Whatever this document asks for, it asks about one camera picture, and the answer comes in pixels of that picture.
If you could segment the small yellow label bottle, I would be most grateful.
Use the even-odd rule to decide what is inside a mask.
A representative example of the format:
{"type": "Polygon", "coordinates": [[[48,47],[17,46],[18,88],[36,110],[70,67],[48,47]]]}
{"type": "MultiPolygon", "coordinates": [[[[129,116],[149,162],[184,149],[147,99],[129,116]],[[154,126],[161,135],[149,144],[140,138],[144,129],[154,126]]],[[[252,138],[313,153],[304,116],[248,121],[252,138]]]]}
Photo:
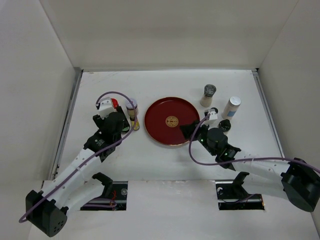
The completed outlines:
{"type": "Polygon", "coordinates": [[[132,117],[131,119],[130,119],[130,121],[131,121],[131,125],[132,125],[132,127],[133,127],[133,130],[134,131],[138,131],[139,129],[140,129],[140,123],[139,123],[139,120],[138,120],[138,118],[135,116],[135,117],[132,117]]]}

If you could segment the silver lid spice jar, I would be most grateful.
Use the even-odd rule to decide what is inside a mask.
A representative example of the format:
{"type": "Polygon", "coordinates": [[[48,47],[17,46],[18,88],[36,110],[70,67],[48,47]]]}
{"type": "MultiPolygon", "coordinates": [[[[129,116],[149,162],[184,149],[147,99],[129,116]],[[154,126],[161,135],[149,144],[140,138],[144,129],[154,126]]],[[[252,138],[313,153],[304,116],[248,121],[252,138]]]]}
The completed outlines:
{"type": "Polygon", "coordinates": [[[130,98],[130,100],[126,101],[125,106],[126,106],[129,118],[131,120],[134,120],[135,117],[137,117],[139,114],[137,101],[134,98],[130,98]]]}

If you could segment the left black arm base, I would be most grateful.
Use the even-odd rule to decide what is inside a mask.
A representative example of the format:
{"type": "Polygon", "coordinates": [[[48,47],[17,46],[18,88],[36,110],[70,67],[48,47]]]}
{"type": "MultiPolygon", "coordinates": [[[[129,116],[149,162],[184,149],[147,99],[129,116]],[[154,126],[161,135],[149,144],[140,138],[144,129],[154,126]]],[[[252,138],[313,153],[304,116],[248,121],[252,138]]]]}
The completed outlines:
{"type": "Polygon", "coordinates": [[[127,209],[128,181],[113,181],[99,172],[92,177],[104,187],[100,196],[80,208],[81,211],[125,211],[127,209]]]}

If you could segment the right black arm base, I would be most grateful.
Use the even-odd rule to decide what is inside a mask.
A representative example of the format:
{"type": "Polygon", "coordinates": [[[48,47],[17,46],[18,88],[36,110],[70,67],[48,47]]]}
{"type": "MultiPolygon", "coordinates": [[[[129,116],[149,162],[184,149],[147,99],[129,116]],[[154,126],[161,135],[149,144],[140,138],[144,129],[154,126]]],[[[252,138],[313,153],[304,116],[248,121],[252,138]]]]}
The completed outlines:
{"type": "Polygon", "coordinates": [[[262,195],[250,194],[243,188],[248,175],[247,172],[240,172],[234,180],[215,182],[220,211],[265,210],[262,195]]]}

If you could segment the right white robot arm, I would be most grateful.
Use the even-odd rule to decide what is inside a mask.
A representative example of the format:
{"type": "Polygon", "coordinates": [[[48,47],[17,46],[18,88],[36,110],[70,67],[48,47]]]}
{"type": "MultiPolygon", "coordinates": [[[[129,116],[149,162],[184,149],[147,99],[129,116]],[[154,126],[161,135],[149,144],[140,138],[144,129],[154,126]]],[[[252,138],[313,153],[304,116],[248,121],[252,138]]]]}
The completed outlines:
{"type": "Polygon", "coordinates": [[[215,158],[213,166],[238,172],[232,192],[238,198],[263,194],[288,200],[305,212],[313,212],[320,200],[320,170],[299,158],[236,158],[240,148],[228,143],[220,128],[196,120],[179,128],[189,142],[198,141],[215,158]]]}

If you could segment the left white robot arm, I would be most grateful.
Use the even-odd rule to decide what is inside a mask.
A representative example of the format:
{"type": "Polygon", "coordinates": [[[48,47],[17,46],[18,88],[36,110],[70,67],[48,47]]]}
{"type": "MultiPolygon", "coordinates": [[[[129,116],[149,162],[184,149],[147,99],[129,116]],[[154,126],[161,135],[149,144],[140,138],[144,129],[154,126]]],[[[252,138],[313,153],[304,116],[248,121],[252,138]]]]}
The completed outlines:
{"type": "Polygon", "coordinates": [[[42,190],[26,195],[27,221],[51,238],[62,230],[70,213],[95,198],[105,200],[112,195],[113,180],[99,169],[121,143],[125,120],[125,115],[116,111],[105,118],[93,116],[98,130],[76,158],[42,190]]]}

